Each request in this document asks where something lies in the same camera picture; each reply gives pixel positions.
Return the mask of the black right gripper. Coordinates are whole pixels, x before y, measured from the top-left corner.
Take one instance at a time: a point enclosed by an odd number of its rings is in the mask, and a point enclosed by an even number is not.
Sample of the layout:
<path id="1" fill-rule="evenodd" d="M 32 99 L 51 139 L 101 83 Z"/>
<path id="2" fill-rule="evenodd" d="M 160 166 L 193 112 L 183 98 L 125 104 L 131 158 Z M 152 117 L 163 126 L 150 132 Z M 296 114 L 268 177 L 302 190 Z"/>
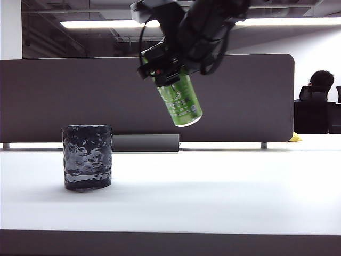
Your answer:
<path id="1" fill-rule="evenodd" d="M 181 7 L 170 11 L 170 43 L 142 50 L 139 42 L 137 73 L 151 77 L 156 86 L 180 81 L 187 72 L 215 72 L 222 62 L 229 38 L 229 10 L 224 7 Z"/>

